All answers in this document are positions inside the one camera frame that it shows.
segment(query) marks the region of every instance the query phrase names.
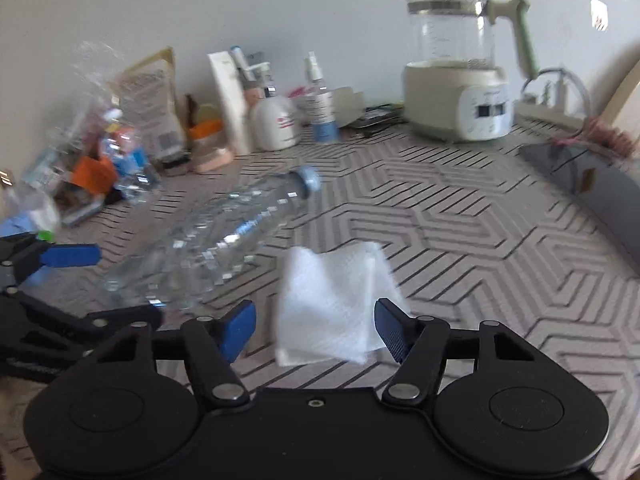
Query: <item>kettle handle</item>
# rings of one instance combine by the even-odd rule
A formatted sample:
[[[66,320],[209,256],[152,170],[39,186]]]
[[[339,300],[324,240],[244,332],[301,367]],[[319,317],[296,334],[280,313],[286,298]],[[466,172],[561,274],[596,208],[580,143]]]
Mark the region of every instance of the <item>kettle handle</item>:
[[[511,0],[508,2],[488,0],[486,3],[486,14],[492,25],[495,25],[495,20],[499,16],[509,18],[513,23],[520,70],[524,74],[524,77],[533,80],[538,78],[540,67],[536,60],[536,54],[533,51],[529,27],[527,27],[525,20],[525,15],[528,10],[529,2],[527,0]]]

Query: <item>glass pitcher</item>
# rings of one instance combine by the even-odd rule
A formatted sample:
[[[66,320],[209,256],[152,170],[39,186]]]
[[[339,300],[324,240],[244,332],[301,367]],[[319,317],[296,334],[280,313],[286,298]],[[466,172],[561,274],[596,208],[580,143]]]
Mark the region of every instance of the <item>glass pitcher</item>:
[[[407,7],[414,36],[412,65],[493,69],[491,26],[504,16],[514,25],[520,69],[527,78],[538,76],[524,22],[526,0],[407,0]]]

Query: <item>gray fabric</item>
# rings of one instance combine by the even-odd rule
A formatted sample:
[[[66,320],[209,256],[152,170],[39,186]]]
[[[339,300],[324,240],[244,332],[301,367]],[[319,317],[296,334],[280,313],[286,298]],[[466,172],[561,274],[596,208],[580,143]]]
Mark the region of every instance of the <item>gray fabric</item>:
[[[331,251],[373,240],[384,246],[414,314],[456,328],[500,320],[594,390],[609,410],[610,433],[593,471],[622,480],[640,462],[640,282],[588,213],[516,155],[519,145],[539,140],[516,127],[491,143],[445,146],[393,126],[339,144],[305,137],[294,148],[243,157],[219,173],[168,178],[153,204],[115,206],[73,231],[70,239],[101,245],[103,262],[56,271],[44,297],[78,314],[105,308],[96,283],[113,262],[206,198],[311,164],[323,184],[309,211],[266,240],[248,269],[203,309],[220,315],[244,298],[255,301],[258,329],[234,364],[246,386],[382,390],[396,370],[386,351],[364,366],[329,361],[279,368],[270,343],[278,257],[293,244]],[[189,315],[174,315],[172,323]],[[187,381],[182,365],[159,368]],[[470,371],[469,363],[452,362],[444,384]]]

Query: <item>white kettle base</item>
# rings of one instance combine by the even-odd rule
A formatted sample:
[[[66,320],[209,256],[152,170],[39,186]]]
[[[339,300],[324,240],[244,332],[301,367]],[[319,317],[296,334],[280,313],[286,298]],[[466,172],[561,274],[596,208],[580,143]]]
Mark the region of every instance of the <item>white kettle base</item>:
[[[404,69],[404,116],[420,135],[473,142],[507,135],[513,107],[500,68],[417,62]]]

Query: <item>folded white tissue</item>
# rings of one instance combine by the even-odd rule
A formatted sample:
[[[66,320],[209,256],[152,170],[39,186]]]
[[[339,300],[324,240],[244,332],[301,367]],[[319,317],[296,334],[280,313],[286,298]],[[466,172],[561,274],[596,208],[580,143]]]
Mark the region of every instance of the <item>folded white tissue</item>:
[[[323,254],[290,248],[276,304],[277,363],[337,358],[363,364],[368,352],[384,346],[373,319],[379,298],[409,312],[379,244],[354,243]]]

